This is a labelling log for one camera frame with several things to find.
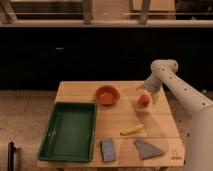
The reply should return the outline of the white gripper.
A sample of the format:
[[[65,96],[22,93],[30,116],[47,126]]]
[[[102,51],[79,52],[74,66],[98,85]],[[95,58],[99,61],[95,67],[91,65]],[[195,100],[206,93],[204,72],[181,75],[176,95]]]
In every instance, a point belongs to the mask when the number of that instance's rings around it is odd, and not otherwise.
[[[151,94],[153,104],[155,104],[159,99],[159,90],[161,89],[163,83],[154,75],[150,75],[144,82],[144,88],[148,90]]]

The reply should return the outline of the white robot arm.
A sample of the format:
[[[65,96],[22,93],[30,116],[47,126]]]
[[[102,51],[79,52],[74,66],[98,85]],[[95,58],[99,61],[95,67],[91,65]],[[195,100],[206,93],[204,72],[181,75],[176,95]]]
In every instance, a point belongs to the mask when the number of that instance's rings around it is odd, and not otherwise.
[[[155,94],[165,84],[192,114],[183,171],[213,171],[213,100],[180,79],[177,70],[173,59],[154,60],[143,87]]]

